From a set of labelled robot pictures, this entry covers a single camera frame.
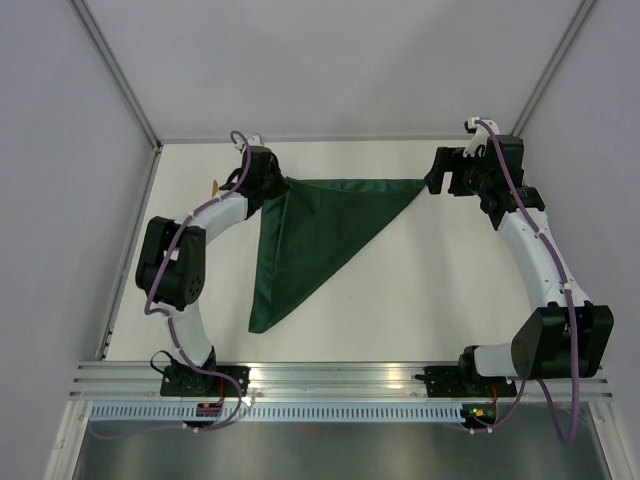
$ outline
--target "white tabletop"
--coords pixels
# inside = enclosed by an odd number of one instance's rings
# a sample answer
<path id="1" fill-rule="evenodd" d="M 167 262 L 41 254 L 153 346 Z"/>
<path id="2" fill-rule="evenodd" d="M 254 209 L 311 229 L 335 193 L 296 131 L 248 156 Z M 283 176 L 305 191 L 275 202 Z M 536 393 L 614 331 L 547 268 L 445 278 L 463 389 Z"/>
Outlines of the white tabletop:
<path id="1" fill-rule="evenodd" d="M 298 179 L 423 178 L 436 147 L 452 141 L 292 142 L 269 146 Z M 175 218 L 206 201 L 240 163 L 231 144 L 166 145 L 120 304 L 109 360 L 148 360 L 170 349 L 160 316 L 143 314 L 135 266 L 148 220 Z M 249 333 L 260 214 L 207 249 L 200 297 L 218 359 L 241 362 L 457 360 L 472 344 L 510 341 L 529 317 L 511 253 L 477 197 L 425 189 L 294 312 Z"/>

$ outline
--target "gray floor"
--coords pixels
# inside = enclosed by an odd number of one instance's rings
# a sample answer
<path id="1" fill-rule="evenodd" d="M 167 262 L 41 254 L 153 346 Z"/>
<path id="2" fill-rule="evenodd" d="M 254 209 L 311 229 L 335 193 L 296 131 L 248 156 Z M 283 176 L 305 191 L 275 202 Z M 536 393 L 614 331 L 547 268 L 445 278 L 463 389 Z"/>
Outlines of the gray floor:
<path id="1" fill-rule="evenodd" d="M 111 479 L 608 479 L 588 415 L 563 447 L 546 407 L 522 406 L 491 436 L 436 424 L 238 423 L 126 440 L 87 435 L 76 480 Z M 568 415 L 562 412 L 566 422 Z M 100 433 L 148 423 L 101 422 Z"/>

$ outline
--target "green cloth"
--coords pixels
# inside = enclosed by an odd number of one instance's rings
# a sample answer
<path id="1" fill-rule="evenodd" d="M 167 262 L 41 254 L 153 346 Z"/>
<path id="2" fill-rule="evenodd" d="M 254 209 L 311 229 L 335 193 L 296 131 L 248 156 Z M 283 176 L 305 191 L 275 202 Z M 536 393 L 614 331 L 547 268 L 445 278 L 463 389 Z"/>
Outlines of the green cloth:
<path id="1" fill-rule="evenodd" d="M 424 188 L 423 180 L 294 180 L 262 207 L 249 331 L 263 333 L 336 273 Z"/>

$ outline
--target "table surface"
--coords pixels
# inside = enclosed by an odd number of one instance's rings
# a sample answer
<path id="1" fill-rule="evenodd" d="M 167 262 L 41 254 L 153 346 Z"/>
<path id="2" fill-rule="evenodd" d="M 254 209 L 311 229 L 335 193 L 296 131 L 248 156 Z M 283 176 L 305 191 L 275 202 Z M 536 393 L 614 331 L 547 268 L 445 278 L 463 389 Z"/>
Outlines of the table surface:
<path id="1" fill-rule="evenodd" d="M 460 143 L 267 144 L 283 173 L 299 179 L 423 178 L 442 145 Z M 134 281 L 147 222 L 193 210 L 211 195 L 214 178 L 222 184 L 239 162 L 231 144 L 164 147 L 109 360 L 148 360 L 171 348 L 164 320 L 144 315 L 144 292 Z M 510 341 L 530 314 L 516 264 L 479 199 L 431 196 L 425 189 L 294 312 L 269 331 L 252 334 L 247 329 L 259 230 L 256 214 L 207 249 L 200 307 L 221 361 L 457 360 L 467 345 Z"/>

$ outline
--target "ventilation grille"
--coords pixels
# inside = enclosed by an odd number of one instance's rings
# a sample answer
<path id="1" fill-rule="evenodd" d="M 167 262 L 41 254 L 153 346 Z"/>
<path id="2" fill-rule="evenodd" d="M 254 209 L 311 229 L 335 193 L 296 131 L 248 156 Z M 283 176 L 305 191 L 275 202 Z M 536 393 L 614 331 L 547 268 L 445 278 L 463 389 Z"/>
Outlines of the ventilation grille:
<path id="1" fill-rule="evenodd" d="M 219 418 L 231 415 L 235 401 L 225 402 Z M 254 403 L 243 405 L 239 420 L 249 422 L 460 423 L 462 404 L 424 403 Z M 92 420 L 206 421 L 196 402 L 94 402 Z"/>

